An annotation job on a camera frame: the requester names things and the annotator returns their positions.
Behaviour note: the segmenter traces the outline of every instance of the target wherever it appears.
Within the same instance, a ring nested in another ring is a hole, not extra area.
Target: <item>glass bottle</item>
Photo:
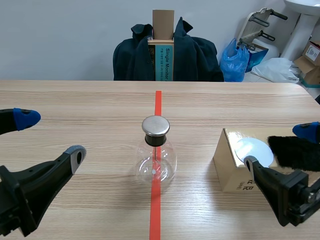
[[[161,185],[169,183],[177,169],[177,155],[172,144],[167,140],[170,124],[162,116],[149,116],[142,122],[145,132],[144,140],[136,152],[136,176],[147,184],[153,178],[160,180]]]

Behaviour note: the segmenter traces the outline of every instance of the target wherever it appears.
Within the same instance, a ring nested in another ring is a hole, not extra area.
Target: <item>blue plastic bag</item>
[[[250,54],[248,50],[237,49],[234,38],[222,53],[220,68],[225,82],[242,82],[248,66]]]

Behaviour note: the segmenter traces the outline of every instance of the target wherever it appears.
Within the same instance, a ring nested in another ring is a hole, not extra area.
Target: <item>white paper disc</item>
[[[274,154],[270,147],[265,142],[256,138],[242,138],[235,144],[234,150],[236,156],[242,162],[244,162],[245,157],[253,156],[263,167],[268,168],[274,161]]]

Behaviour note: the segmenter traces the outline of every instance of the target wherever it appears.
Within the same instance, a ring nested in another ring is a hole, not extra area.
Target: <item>cardboard carton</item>
[[[174,10],[152,11],[153,39],[148,40],[156,81],[174,80]]]
[[[301,70],[301,77],[306,87],[320,87],[320,66],[314,65],[305,56],[299,57],[294,63]]]
[[[152,11],[153,39],[172,40],[174,37],[174,10],[157,10]]]
[[[320,41],[309,41],[302,55],[315,66],[320,66]]]
[[[235,152],[236,143],[242,138],[256,138],[268,144],[269,136],[294,136],[291,128],[224,128],[214,153],[214,164],[223,192],[250,193],[260,191],[250,172]],[[269,168],[283,174],[294,170],[278,165],[274,157]],[[320,177],[320,172],[307,172],[309,184]]]

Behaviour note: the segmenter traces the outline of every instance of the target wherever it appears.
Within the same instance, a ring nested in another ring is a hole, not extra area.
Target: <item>dark jacket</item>
[[[180,18],[174,33],[174,81],[223,82],[215,45],[187,33],[193,27]],[[152,36],[150,24],[131,28],[132,39],[120,43],[113,54],[115,81],[154,81],[154,69],[148,48]]]

